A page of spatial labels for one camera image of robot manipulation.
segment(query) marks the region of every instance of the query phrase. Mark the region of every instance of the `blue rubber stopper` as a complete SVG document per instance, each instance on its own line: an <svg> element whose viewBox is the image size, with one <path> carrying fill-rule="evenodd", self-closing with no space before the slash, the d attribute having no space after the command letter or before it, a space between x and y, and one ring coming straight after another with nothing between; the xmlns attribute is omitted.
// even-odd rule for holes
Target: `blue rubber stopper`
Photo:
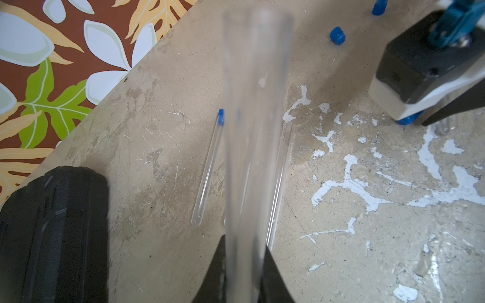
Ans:
<svg viewBox="0 0 485 303"><path fill-rule="evenodd" d="M219 113L217 114L217 123L219 123L219 125L224 125L224 109L219 110Z"/></svg>
<svg viewBox="0 0 485 303"><path fill-rule="evenodd" d="M374 4L374 8L372 9L372 14L374 16L382 15L386 10L387 5L388 0L377 0L377 2Z"/></svg>
<svg viewBox="0 0 485 303"><path fill-rule="evenodd" d="M340 45L345 41L345 34L343 33L343 30L340 28L340 26L335 27L330 32L330 39L332 39L332 41L337 45Z"/></svg>
<svg viewBox="0 0 485 303"><path fill-rule="evenodd" d="M396 122L400 125L410 125L411 123L414 122L414 120L416 120L422 114L422 112L423 111L414 113L414 114L410 115L409 117L403 118L403 119L398 120Z"/></svg>

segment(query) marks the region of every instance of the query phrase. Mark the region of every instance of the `blue test tube cap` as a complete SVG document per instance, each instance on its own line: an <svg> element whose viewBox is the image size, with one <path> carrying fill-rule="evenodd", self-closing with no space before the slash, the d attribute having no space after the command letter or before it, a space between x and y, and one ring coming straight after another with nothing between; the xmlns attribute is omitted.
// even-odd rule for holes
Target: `blue test tube cap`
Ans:
<svg viewBox="0 0 485 303"><path fill-rule="evenodd" d="M332 39L332 41L337 45L340 45L345 41L345 34L343 33L343 30L340 28L340 26L335 27L330 32L330 39Z"/></svg>
<svg viewBox="0 0 485 303"><path fill-rule="evenodd" d="M386 10L387 5L388 5L388 0L377 0L376 3L374 4L374 8L372 9L372 14L374 16L382 15Z"/></svg>
<svg viewBox="0 0 485 303"><path fill-rule="evenodd" d="M217 114L217 123L219 123L219 125L224 125L224 109L219 110L219 113Z"/></svg>
<svg viewBox="0 0 485 303"><path fill-rule="evenodd" d="M403 118L401 120L398 120L396 121L398 124L400 125L410 125L414 122L414 120L416 120L421 114L422 114L423 111L420 111L420 112L417 112L417 113L414 113L406 118Z"/></svg>

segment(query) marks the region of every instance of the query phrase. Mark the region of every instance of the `table surface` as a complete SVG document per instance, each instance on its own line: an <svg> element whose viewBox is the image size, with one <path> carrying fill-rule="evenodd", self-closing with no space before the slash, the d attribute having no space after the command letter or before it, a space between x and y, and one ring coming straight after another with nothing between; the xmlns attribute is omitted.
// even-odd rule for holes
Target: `table surface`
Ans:
<svg viewBox="0 0 485 303"><path fill-rule="evenodd" d="M190 220L223 107L222 13L238 2L199 0L28 178L60 165L106 176L110 302L190 301L224 233L223 152L204 221ZM385 44L433 2L390 1L379 17L373 0L271 2L295 16L286 108L311 100L290 112L273 251L292 296L401 302L403 285L416 302L485 302L484 114L460 114L438 137L397 125L367 95ZM341 46L328 38L336 26Z"/></svg>

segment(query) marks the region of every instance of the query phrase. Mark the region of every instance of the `white paint stain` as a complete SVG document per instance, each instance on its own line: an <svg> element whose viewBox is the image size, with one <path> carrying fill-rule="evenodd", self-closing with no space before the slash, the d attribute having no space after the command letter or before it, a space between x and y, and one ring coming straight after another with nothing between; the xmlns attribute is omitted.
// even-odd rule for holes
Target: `white paint stain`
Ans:
<svg viewBox="0 0 485 303"><path fill-rule="evenodd" d="M431 280L433 281L433 284L439 292L439 302L443 303L443 290L441 289L441 283L439 279L439 265L435 254L431 256L431 267L428 273L431 277Z"/></svg>
<svg viewBox="0 0 485 303"><path fill-rule="evenodd" d="M355 124L359 123L359 126L366 123L364 120L360 119L360 116L356 114L352 117L350 121L347 121L347 125L354 126Z"/></svg>
<svg viewBox="0 0 485 303"><path fill-rule="evenodd" d="M333 153L333 142L330 142L330 138L332 138L333 134L335 134L335 131L331 130L328 132L328 135L326 137L317 136L315 134L312 134L312 136L317 138L318 141L326 143L328 146L328 151Z"/></svg>
<svg viewBox="0 0 485 303"><path fill-rule="evenodd" d="M377 151L377 147L374 146L373 148L371 148L371 152L373 153L374 158L382 158L382 154Z"/></svg>
<svg viewBox="0 0 485 303"><path fill-rule="evenodd" d="M354 229L354 223L356 221L357 221L356 218L351 217L350 221L347 224L347 229L332 229L332 230L325 230L325 231L316 231L316 232L313 232L311 234L301 236L300 239L309 238L313 242L313 244L316 244L317 242L311 236L319 236L319 235L322 235L322 234L331 234L331 233L339 233L339 232L355 235L356 230Z"/></svg>
<svg viewBox="0 0 485 303"><path fill-rule="evenodd" d="M337 123L337 124L342 124L342 122L340 122L340 116L342 116L342 112L338 112L337 113L337 116L335 117L334 119L334 122Z"/></svg>
<svg viewBox="0 0 485 303"><path fill-rule="evenodd" d="M402 184L402 185L406 185L406 186L414 187L414 188L417 187L416 185L413 185L412 182L406 182L406 181L396 180L396 179L394 179L393 177L391 177L389 175L383 174L382 172L376 172L376 174L383 176L384 178L386 178L387 180L389 180L391 182L395 182L395 183L398 183L398 184Z"/></svg>
<svg viewBox="0 0 485 303"><path fill-rule="evenodd" d="M330 103L322 103L318 106L320 110L322 110L324 113L328 113L328 110L330 109Z"/></svg>
<svg viewBox="0 0 485 303"><path fill-rule="evenodd" d="M481 197L473 186L480 180L469 175L466 169L461 166L455 165L453 167L453 172L456 176L458 187L450 188L448 191L431 190L431 195L425 195L419 200L410 201L408 205L426 207L428 205L437 205L439 203L453 203L454 201L461 199L485 205L485 197Z"/></svg>
<svg viewBox="0 0 485 303"><path fill-rule="evenodd" d="M316 159L318 157L325 156L325 152L323 150L317 149L316 151L313 152L313 155L311 155L312 159Z"/></svg>
<svg viewBox="0 0 485 303"><path fill-rule="evenodd" d="M267 78L268 78L268 73L266 73L266 76L264 76L263 78L259 79L259 81L258 81L259 86L261 86L262 88L264 88L266 86L266 79Z"/></svg>
<svg viewBox="0 0 485 303"><path fill-rule="evenodd" d="M310 268L308 269L308 272L310 272L310 271L316 271L316 270L317 270L317 269L319 269L319 268L320 268L320 266L322 266L322 265L325 265L325 262L322 262L322 263L320 263L320 264L314 264L312 267L310 267Z"/></svg>
<svg viewBox="0 0 485 303"><path fill-rule="evenodd" d="M423 278L421 278L417 274L415 274L415 273L412 272L409 275L414 279L414 281L418 282L419 284L424 284L423 283Z"/></svg>
<svg viewBox="0 0 485 303"><path fill-rule="evenodd" d="M465 151L459 147L456 147L456 144L453 139L446 140L445 145L441 148L441 151L444 153L456 155L456 154L463 154Z"/></svg>
<svg viewBox="0 0 485 303"><path fill-rule="evenodd" d="M418 155L421 163L428 168L428 172L433 176L433 178L442 180L439 173L439 165L436 163L435 156L433 156L433 154L429 151L429 143L435 138L438 138L435 135L435 126L430 125L423 136L424 144L418 151Z"/></svg>
<svg viewBox="0 0 485 303"><path fill-rule="evenodd" d="M286 111L286 113L283 115L283 120L285 122L292 121L296 119L296 117L293 117L290 115L290 111L298 108L300 105L308 105L311 103L311 100L307 99L307 91L308 88L306 85L300 85L300 90L302 91L302 97L298 99L291 107L289 110Z"/></svg>
<svg viewBox="0 0 485 303"><path fill-rule="evenodd" d="M359 179L352 179L350 176L351 166L353 164L357 164L356 156L347 155L344 159L347 161L347 165L345 166L343 182L338 183L334 180L328 180L325 183L322 183L320 189L318 189L318 191L311 198L311 203L313 206L317 206L321 201L323 201L323 196L325 196L332 187L347 188L350 189L351 192L358 194L367 203L367 212L377 211L379 204L392 203L391 201L385 199L376 198L368 193L365 190L365 188L369 186L367 182L363 182Z"/></svg>
<svg viewBox="0 0 485 303"><path fill-rule="evenodd" d="M407 287L398 284L398 287L392 292L396 298L404 303L409 301L415 301L418 299L418 290L415 288Z"/></svg>
<svg viewBox="0 0 485 303"><path fill-rule="evenodd" d="M473 245L470 244L470 242L466 241L465 239L461 239L461 241L470 247L474 247Z"/></svg>

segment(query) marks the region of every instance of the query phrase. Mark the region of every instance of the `test tube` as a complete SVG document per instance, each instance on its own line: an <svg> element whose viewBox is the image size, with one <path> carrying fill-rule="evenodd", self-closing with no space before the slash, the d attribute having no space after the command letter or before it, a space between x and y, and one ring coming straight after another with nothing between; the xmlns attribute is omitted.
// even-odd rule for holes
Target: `test tube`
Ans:
<svg viewBox="0 0 485 303"><path fill-rule="evenodd" d="M192 214L192 225L197 227L202 223L207 200L209 198L210 185L212 184L212 174L214 172L214 162L219 149L219 142L222 136L222 126L224 125L224 109L220 109L217 114L217 120L210 140L209 152L207 154L206 165L200 181L199 193L195 201L194 213Z"/></svg>
<svg viewBox="0 0 485 303"><path fill-rule="evenodd" d="M268 223L268 233L266 236L266 245L270 251L273 251L276 238L276 228L279 220L279 211L281 209L281 200L285 188L285 171L290 160L291 148L293 143L293 125L292 122L284 123L281 130L281 137L278 146L278 156L276 157L276 180L275 191L273 195L273 204L271 206L270 220Z"/></svg>
<svg viewBox="0 0 485 303"><path fill-rule="evenodd" d="M292 28L290 13L270 4L224 15L228 303L259 296Z"/></svg>

